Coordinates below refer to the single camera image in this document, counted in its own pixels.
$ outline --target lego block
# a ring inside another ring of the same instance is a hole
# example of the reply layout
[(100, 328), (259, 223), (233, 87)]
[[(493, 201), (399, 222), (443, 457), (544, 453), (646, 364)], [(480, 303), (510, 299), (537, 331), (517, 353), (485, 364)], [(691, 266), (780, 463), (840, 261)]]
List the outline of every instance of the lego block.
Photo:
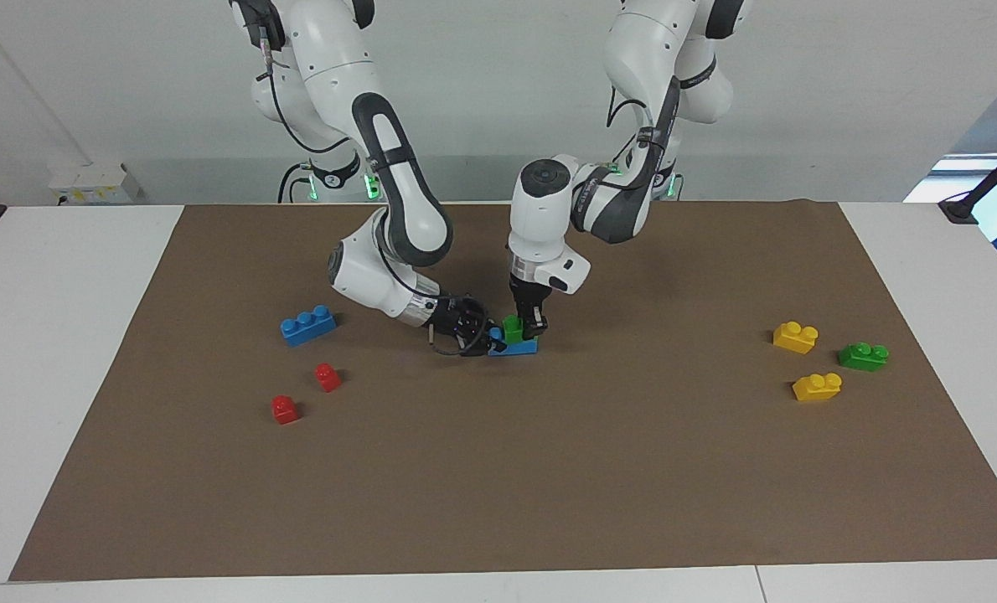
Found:
[(774, 344), (779, 348), (806, 354), (815, 347), (819, 332), (814, 326), (800, 326), (800, 323), (789, 321), (774, 329)]
[(276, 396), (271, 401), (271, 414), (276, 417), (280, 425), (294, 423), (295, 420), (300, 419), (297, 407), (294, 405), (294, 400), (291, 400), (289, 396)]
[(845, 368), (855, 368), (855, 370), (865, 370), (867, 373), (886, 366), (886, 360), (890, 357), (890, 351), (885, 346), (870, 346), (870, 344), (852, 343), (851, 346), (837, 352), (837, 363)]
[(323, 390), (328, 394), (342, 385), (342, 378), (338, 376), (338, 371), (331, 368), (329, 363), (322, 363), (316, 367), (316, 381), (319, 381), (319, 386), (323, 387)]
[(840, 394), (840, 383), (842, 381), (837, 373), (810, 374), (793, 383), (793, 393), (801, 402), (829, 400)]
[[(502, 329), (498, 327), (492, 328), (490, 335), (492, 339), (503, 339)], [(509, 343), (502, 352), (491, 350), (488, 352), (488, 356), (524, 356), (535, 354), (538, 351), (540, 351), (540, 339), (535, 337), (529, 341), (521, 341), (521, 343)]]
[(522, 343), (524, 341), (524, 324), (521, 317), (514, 314), (506, 317), (502, 321), (504, 343)]
[(296, 348), (300, 344), (312, 341), (321, 335), (334, 331), (337, 327), (334, 324), (334, 317), (331, 316), (327, 306), (316, 306), (313, 312), (301, 312), (297, 319), (287, 319), (280, 325), (283, 339), (291, 348)]

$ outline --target black cable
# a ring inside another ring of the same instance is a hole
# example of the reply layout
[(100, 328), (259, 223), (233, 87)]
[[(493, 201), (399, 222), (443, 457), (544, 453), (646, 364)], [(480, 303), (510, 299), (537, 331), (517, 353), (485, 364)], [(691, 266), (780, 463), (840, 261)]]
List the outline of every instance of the black cable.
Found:
[(291, 183), (291, 203), (294, 203), (294, 186), (295, 186), (295, 184), (301, 184), (301, 183), (310, 184), (310, 186), (311, 186), (312, 180), (310, 180), (308, 178), (299, 178), (297, 180), (294, 180), (294, 182)]
[(633, 141), (636, 140), (637, 134), (639, 134), (639, 132), (637, 132), (636, 134), (632, 134), (632, 136), (629, 137), (628, 142), (625, 142), (625, 146), (622, 147), (622, 150), (620, 150), (620, 152), (617, 152), (616, 156), (614, 156), (614, 158), (610, 160), (610, 163), (614, 163), (618, 159), (620, 159), (620, 157), (622, 156), (622, 153), (625, 153), (625, 150), (629, 148), (629, 145), (632, 145)]
[(283, 129), (287, 130), (287, 134), (291, 135), (291, 138), (294, 138), (294, 142), (296, 142), (300, 148), (303, 148), (310, 153), (324, 154), (325, 152), (332, 152), (334, 149), (337, 149), (346, 144), (346, 142), (349, 142), (349, 137), (343, 137), (341, 141), (335, 142), (333, 145), (322, 149), (314, 149), (309, 145), (304, 144), (304, 142), (301, 142), (300, 138), (297, 137), (297, 134), (295, 134), (288, 125), (287, 118), (283, 115), (283, 107), (279, 106), (279, 95), (276, 93), (276, 76), (269, 73), (264, 77), (267, 77), (268, 84), (271, 85), (271, 99), (272, 102), (276, 104), (276, 113), (279, 114), (279, 122), (283, 125)]
[(614, 89), (613, 85), (611, 85), (611, 87), (610, 87), (610, 108), (609, 108), (609, 110), (607, 110), (607, 127), (610, 127), (610, 125), (613, 124), (614, 118), (617, 117), (618, 112), (621, 111), (622, 108), (625, 107), (625, 106), (639, 106), (639, 107), (643, 108), (645, 111), (648, 109), (648, 106), (646, 106), (643, 103), (643, 100), (636, 100), (636, 99), (622, 100), (622, 102), (620, 104), (618, 104), (617, 107), (614, 107), (614, 101), (616, 99), (617, 99), (617, 90)]
[[(380, 224), (378, 229), (383, 230), (386, 225), (387, 225), (387, 214), (383, 214), (383, 216), (380, 217)], [(406, 282), (402, 280), (402, 277), (398, 276), (398, 272), (395, 272), (395, 267), (391, 266), (390, 260), (387, 260), (387, 254), (384, 253), (383, 248), (380, 247), (380, 242), (375, 240), (375, 232), (372, 233), (372, 244), (375, 245), (376, 249), (379, 249), (380, 259), (383, 260), (383, 265), (387, 267), (387, 271), (390, 272), (390, 275), (395, 278), (395, 281), (398, 281), (398, 285), (405, 287), (406, 290), (409, 291), (410, 293), (428, 299), (435, 299), (435, 301), (437, 302), (448, 302), (451, 301), (452, 299), (461, 299), (463, 297), (461, 295), (432, 295), (430, 293), (425, 293), (424, 291), (418, 291), (413, 289), (413, 287), (408, 286)]]
[[(477, 305), (479, 305), (480, 308), (483, 308), (483, 305), (480, 305), (479, 302), (477, 302)], [(435, 347), (435, 343), (430, 343), (432, 351), (441, 356), (460, 356), (465, 352), (472, 350), (472, 348), (476, 347), (477, 343), (480, 343), (480, 338), (483, 338), (483, 329), (486, 329), (488, 327), (488, 320), (490, 320), (490, 317), (488, 317), (488, 312), (487, 310), (483, 310), (483, 325), (480, 326), (479, 329), (477, 329), (476, 336), (473, 337), (473, 340), (469, 341), (469, 343), (465, 343), (464, 348), (459, 348), (459, 350), (457, 350), (456, 352), (448, 352), (446, 350), (440, 350), (440, 348)]]
[(287, 194), (287, 183), (291, 182), (291, 176), (294, 175), (298, 169), (301, 169), (301, 164), (295, 163), (287, 169), (285, 174), (283, 174), (283, 182), (279, 183), (279, 196), (276, 198), (277, 204), (281, 204), (283, 202), (283, 195)]

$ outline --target table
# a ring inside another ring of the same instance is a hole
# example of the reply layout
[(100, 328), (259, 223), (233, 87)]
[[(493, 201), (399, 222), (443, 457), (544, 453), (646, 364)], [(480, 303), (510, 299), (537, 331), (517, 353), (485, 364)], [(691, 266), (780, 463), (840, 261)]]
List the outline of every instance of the table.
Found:
[[(997, 253), (933, 206), (843, 210), (997, 474)], [(13, 209), (0, 224), (0, 583), (180, 211)], [(16, 584), (0, 585), (0, 600), (195, 600), (201, 592), (386, 600), (391, 591), (410, 600), (997, 600), (997, 561)]]

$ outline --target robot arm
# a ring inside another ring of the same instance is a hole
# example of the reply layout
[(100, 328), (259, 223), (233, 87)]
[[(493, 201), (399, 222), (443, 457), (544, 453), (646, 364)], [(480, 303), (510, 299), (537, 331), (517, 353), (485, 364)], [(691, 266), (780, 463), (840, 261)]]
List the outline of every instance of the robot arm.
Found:
[(413, 270), (431, 266), (446, 255), (453, 228), (423, 178), (364, 45), (360, 29), (371, 22), (372, 1), (353, 0), (350, 7), (343, 0), (298, 0), (288, 11), (277, 10), (270, 0), (230, 0), (230, 4), (235, 20), (245, 26), (253, 44), (265, 51), (273, 95), (279, 91), (274, 77), (283, 81), (283, 73), (273, 66), (280, 62), (271, 56), (272, 51), (279, 51), (282, 69), (296, 72), (301, 81), (294, 85), (291, 73), (287, 88), (303, 88), (316, 119), (300, 107), (291, 115), (283, 111), (276, 117), (286, 117), (288, 126), (315, 144), (334, 137), (357, 142), (383, 186), (386, 209), (376, 211), (330, 256), (331, 286), (354, 302), (406, 324), (429, 326), (455, 337), (457, 354), (483, 354), (492, 346), (501, 346), (487, 335), (493, 323), (478, 302), (448, 295)]
[[(636, 111), (633, 148), (618, 153), (617, 165), (581, 164), (568, 156), (533, 162), (522, 169), (514, 189), (510, 290), (526, 337), (547, 328), (542, 302), (551, 291), (575, 293), (591, 269), (565, 245), (567, 224), (555, 216), (568, 213), (575, 229), (609, 244), (640, 232), (656, 175), (668, 157), (671, 171), (674, 165), (676, 118), (711, 122), (728, 111), (732, 87), (717, 71), (714, 39), (732, 34), (750, 4), (622, 1), (607, 39), (605, 66), (614, 89), (626, 99), (617, 110), (633, 106)], [(682, 104), (689, 106), (683, 113)]]

